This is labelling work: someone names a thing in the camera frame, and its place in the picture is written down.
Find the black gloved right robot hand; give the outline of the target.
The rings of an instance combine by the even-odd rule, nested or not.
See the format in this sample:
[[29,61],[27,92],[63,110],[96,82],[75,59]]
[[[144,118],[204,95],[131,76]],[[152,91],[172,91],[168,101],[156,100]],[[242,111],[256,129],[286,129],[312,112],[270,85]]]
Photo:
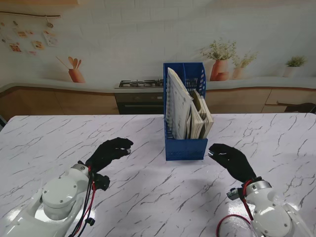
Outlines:
[[209,151],[213,153],[211,158],[227,169],[236,180],[245,183],[257,177],[246,156],[236,148],[214,143],[209,147]]

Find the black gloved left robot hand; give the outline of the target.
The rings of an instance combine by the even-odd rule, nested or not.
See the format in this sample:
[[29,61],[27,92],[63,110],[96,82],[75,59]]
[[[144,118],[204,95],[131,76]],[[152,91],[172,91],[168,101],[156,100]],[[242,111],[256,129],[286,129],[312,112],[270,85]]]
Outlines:
[[133,142],[126,138],[115,138],[103,142],[93,155],[85,162],[92,172],[99,172],[113,160],[120,159],[130,154]]

